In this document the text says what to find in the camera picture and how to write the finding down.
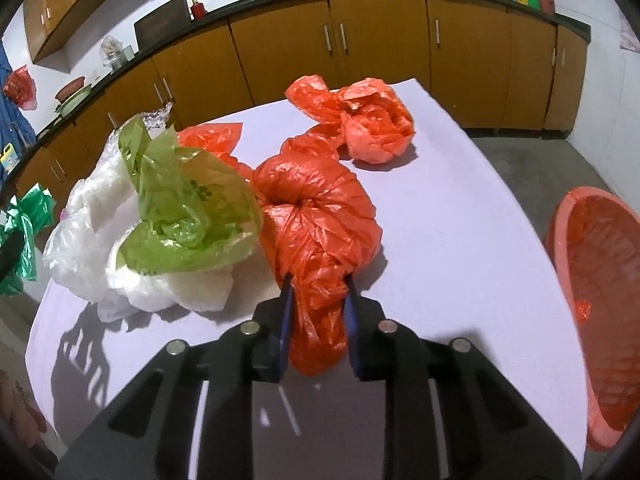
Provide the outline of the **person left hand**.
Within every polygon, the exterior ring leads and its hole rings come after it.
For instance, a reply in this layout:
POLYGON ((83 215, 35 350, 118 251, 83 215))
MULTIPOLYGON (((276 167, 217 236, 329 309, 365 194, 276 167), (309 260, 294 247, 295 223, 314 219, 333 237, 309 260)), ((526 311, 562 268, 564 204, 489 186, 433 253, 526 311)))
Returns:
POLYGON ((26 391, 4 370, 0 372, 1 417, 26 448, 33 448, 48 431, 43 414, 29 400, 26 391))

